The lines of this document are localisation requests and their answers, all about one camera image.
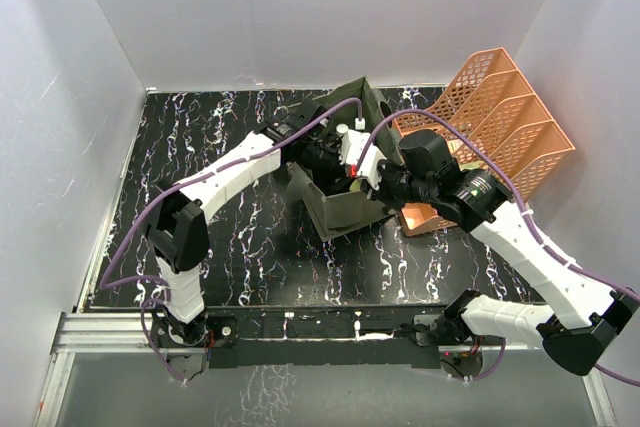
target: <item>gray floor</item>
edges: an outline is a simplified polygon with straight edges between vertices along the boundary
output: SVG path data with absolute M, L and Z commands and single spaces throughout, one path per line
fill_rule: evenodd
M 508 351 L 465 387 L 404 366 L 207 371 L 183 388 L 153 355 L 80 355 L 58 426 L 596 426 L 583 381 Z

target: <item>green object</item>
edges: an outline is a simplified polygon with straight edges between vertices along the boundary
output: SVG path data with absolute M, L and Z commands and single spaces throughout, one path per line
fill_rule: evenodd
M 316 97 L 315 100 L 323 107 L 330 108 L 350 97 L 357 97 L 362 101 L 367 132 L 371 132 L 385 116 L 391 113 L 382 93 L 371 88 L 366 77 L 342 85 L 327 95 Z M 298 105 L 292 105 L 289 110 L 295 112 Z M 344 107 L 331 117 L 324 131 L 335 131 L 338 124 L 347 124 L 353 128 L 357 114 L 358 108 L 355 104 Z M 382 153 L 388 159 L 401 163 L 397 142 L 397 138 L 388 126 L 382 129 L 376 138 L 376 145 Z M 325 195 L 298 164 L 290 164 L 288 171 L 290 182 L 287 196 L 289 199 L 292 197 L 302 199 L 323 241 L 361 229 L 394 214 L 382 202 L 368 200 L 360 191 Z

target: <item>olive green fabric bin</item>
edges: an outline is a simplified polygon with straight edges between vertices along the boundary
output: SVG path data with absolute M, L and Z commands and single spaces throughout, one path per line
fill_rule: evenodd
M 372 89 L 366 77 L 342 85 L 331 93 L 316 97 L 314 100 L 328 109 L 350 97 L 357 97 L 362 101 L 367 132 L 371 132 L 385 116 L 391 113 L 382 93 L 377 89 Z M 299 105 L 292 105 L 289 110 L 295 112 Z M 358 108 L 355 103 L 344 107 L 331 117 L 324 132 L 335 131 L 338 124 L 347 124 L 353 128 L 357 114 Z M 385 126 L 376 138 L 376 145 L 388 159 L 401 162 L 397 142 L 397 138 L 388 126 Z M 290 177 L 289 199 L 301 198 L 303 200 L 323 241 L 361 229 L 394 214 L 383 203 L 368 200 L 366 195 L 360 191 L 325 195 L 315 186 L 310 174 L 296 163 L 289 164 L 288 172 Z

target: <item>black cable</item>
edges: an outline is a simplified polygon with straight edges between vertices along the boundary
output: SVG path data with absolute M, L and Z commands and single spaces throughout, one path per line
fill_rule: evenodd
M 447 364 L 449 367 L 451 367 L 453 370 L 455 370 L 458 373 L 458 375 L 460 377 L 462 377 L 463 379 L 466 377 L 462 372 L 460 372 L 460 370 L 455 365 L 453 365 L 448 360 L 440 359 L 440 362 L 442 362 L 444 364 Z

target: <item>orange basket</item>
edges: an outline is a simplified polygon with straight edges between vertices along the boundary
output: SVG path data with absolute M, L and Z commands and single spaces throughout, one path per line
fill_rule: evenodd
M 507 52 L 477 52 L 429 109 L 466 135 L 514 182 L 525 200 L 575 150 Z M 424 116 L 396 119 L 401 136 L 432 129 L 449 142 L 461 168 L 485 168 L 467 146 Z M 453 226 L 427 204 L 408 204 L 401 221 L 407 235 Z

